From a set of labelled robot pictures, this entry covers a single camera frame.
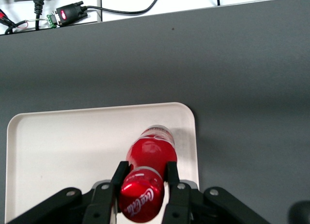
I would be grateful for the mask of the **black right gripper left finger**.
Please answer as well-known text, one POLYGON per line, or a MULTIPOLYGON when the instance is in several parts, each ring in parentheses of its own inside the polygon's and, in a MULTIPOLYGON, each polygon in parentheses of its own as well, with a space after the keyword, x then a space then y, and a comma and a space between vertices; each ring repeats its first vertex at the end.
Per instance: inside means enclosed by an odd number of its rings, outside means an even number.
POLYGON ((85 194, 75 187, 60 190, 9 221, 10 224, 115 224, 117 193, 129 163, 121 161, 111 180, 96 182, 85 194))

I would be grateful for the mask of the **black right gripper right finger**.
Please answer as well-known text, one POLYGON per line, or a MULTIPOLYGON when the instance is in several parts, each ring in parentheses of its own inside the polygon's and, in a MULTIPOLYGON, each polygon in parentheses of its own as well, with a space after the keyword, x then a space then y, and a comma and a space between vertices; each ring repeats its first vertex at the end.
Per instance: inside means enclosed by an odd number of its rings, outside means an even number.
POLYGON ((169 201, 165 224, 267 224, 268 221, 221 187, 204 192, 192 181, 181 181, 177 163, 167 162, 169 201))

